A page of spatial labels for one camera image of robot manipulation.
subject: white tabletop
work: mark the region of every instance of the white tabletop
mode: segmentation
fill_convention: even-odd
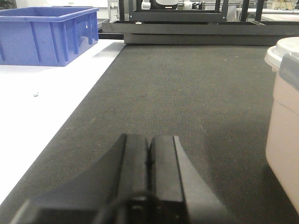
[[[99,40],[66,67],[0,65],[0,204],[124,45]]]
[[[237,12],[241,12],[242,8],[237,8]],[[256,8],[249,8],[248,13],[256,13]],[[263,14],[299,14],[298,9],[294,10],[283,10],[283,9],[271,9],[263,8]]]
[[[262,14],[262,21],[299,21],[299,15]]]

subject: gray carpet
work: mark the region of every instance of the gray carpet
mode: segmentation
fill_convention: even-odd
[[[0,206],[0,223],[26,198],[88,168],[121,133],[140,133],[178,135],[242,223],[299,224],[265,158],[275,78],[266,50],[125,47]]]

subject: white container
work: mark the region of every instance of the white container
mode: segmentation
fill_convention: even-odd
[[[299,213],[299,37],[279,40],[265,61],[276,72],[266,157]]]

